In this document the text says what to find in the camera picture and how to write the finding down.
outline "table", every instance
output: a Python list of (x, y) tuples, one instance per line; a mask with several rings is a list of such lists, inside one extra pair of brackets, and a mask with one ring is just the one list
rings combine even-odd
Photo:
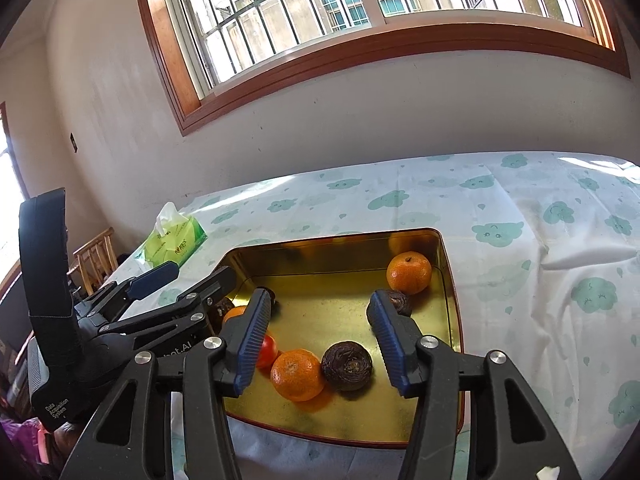
[[(465, 351), (503, 349), (550, 414), (584, 480), (640, 419), (640, 168), (577, 153), (475, 153), (283, 176), (182, 209), (208, 239), (133, 316), (175, 301), (231, 248), (359, 232), (438, 229)], [(117, 281), (148, 267), (134, 256)], [(184, 478), (174, 399), (174, 465)], [(245, 479), (395, 478), (403, 452), (308, 442), (230, 419)], [(454, 478), (466, 478), (468, 426)]]

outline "red tomato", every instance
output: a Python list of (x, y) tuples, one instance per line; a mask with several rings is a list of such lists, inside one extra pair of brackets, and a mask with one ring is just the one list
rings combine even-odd
[(270, 335), (264, 336), (262, 340), (262, 347), (258, 354), (258, 362), (255, 364), (256, 368), (268, 368), (278, 357), (278, 346), (276, 340)]

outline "window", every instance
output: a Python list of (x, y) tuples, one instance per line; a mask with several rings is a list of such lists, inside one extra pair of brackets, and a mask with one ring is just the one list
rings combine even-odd
[[(603, 0), (138, 3), (183, 134), (306, 78), (434, 50), (525, 50), (578, 59), (628, 75), (614, 17), (606, 12)], [(460, 12), (440, 14), (440, 10)], [(497, 12), (489, 18), (489, 10)]]
[(9, 138), (6, 109), (0, 104), (0, 282), (20, 259), (18, 248), (18, 213), (26, 197), (26, 189), (15, 163)]

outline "ceiling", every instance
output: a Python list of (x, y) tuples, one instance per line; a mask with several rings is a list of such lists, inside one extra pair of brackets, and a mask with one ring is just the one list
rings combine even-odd
[(31, 0), (0, 48), (0, 59), (12, 56), (47, 32), (56, 0)]

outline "ribbed blue pad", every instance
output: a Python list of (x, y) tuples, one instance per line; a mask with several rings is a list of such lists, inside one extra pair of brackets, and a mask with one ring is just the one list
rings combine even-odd
[(255, 310), (252, 309), (254, 298), (249, 302), (243, 316), (251, 316), (249, 326), (244, 334), (238, 350), (238, 364), (234, 391), (240, 396), (254, 378), (255, 364), (262, 347), (267, 325), (271, 319), (271, 299), (266, 291), (262, 292)]
[(390, 316), (398, 316), (395, 308), (390, 302), (385, 308), (378, 293), (374, 293), (367, 307), (367, 319), (378, 340), (389, 381), (404, 397), (408, 392), (410, 382), (404, 362), (405, 354), (398, 339), (398, 334), (391, 323)]
[(180, 268), (177, 263), (165, 262), (132, 280), (127, 296), (130, 300), (143, 300), (149, 294), (153, 294), (156, 290), (167, 285), (167, 283), (171, 283), (178, 277), (179, 273)]

